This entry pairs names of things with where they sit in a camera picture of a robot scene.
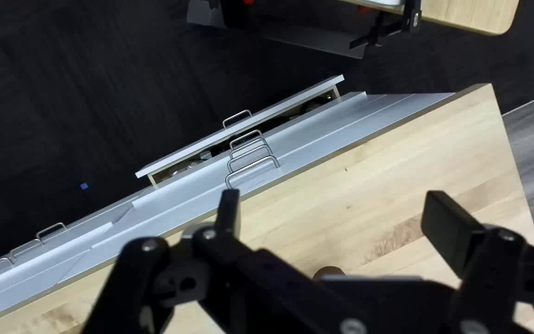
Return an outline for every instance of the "screw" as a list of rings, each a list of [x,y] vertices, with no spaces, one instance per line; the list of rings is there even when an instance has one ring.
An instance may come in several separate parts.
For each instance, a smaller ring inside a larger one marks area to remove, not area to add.
[[[500,235],[500,237],[506,241],[514,241],[516,239],[516,236],[514,233],[508,230],[505,230],[503,228],[498,231],[498,235]]]
[[[461,321],[460,331],[463,334],[490,334],[489,330],[482,323],[472,319]]]
[[[362,321],[354,318],[347,318],[342,321],[339,329],[341,329],[342,334],[366,334],[368,332]]]
[[[203,232],[203,237],[206,239],[206,240],[209,240],[209,239],[213,239],[216,237],[216,231],[214,229],[209,229],[209,230],[205,230],[205,232]]]
[[[156,247],[158,247],[158,243],[154,239],[147,239],[141,246],[141,249],[143,251],[153,251]]]

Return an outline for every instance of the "black clamp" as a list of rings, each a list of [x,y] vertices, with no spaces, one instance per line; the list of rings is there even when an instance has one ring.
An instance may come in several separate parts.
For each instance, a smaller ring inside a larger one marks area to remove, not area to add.
[[[421,0],[405,0],[401,20],[384,25],[384,18],[389,13],[380,11],[376,17],[375,25],[370,31],[350,42],[350,50],[361,46],[380,46],[379,39],[398,34],[399,32],[417,32],[420,29]]]

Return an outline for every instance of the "wooden table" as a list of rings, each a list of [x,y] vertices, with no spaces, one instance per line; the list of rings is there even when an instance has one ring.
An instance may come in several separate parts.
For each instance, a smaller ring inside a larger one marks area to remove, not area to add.
[[[343,0],[391,13],[402,13],[400,6],[383,6],[365,0]],[[508,31],[515,19],[519,0],[422,0],[426,21],[487,35]]]
[[[534,244],[515,161],[491,85],[475,85],[426,114],[242,203],[242,236],[306,275],[334,265],[359,275],[458,279],[420,230],[426,191],[445,190],[479,221]],[[169,237],[174,243],[180,233]],[[110,265],[0,315],[0,334],[78,333]],[[534,330],[534,311],[517,309]],[[196,304],[168,333],[218,333]]]

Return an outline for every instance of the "dark carpet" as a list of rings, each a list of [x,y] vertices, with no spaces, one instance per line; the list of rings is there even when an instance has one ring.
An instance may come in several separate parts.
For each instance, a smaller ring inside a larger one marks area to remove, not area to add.
[[[336,74],[342,92],[494,84],[502,112],[534,99],[534,0],[504,35],[424,23],[363,60],[187,25],[180,0],[0,0],[0,256],[144,188],[143,165]],[[372,17],[335,0],[282,15],[345,30]],[[82,190],[80,185],[87,183]]]

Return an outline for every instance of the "wood grain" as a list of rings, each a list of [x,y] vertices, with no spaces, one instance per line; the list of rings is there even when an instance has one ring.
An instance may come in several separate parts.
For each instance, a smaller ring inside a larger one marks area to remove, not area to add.
[[[422,237],[426,191],[445,190],[481,222],[534,244],[534,226],[491,85],[434,110],[242,203],[241,239],[313,275],[333,265],[359,275],[458,279]],[[179,233],[169,237],[178,241]],[[75,332],[111,266],[0,318],[0,333]],[[534,312],[516,319],[534,328]],[[179,307],[168,333],[218,333],[196,304]]]
[[[384,6],[364,0],[344,0],[391,13],[402,13],[401,6]],[[519,0],[423,0],[422,16],[445,26],[500,35],[508,31],[515,19]]]

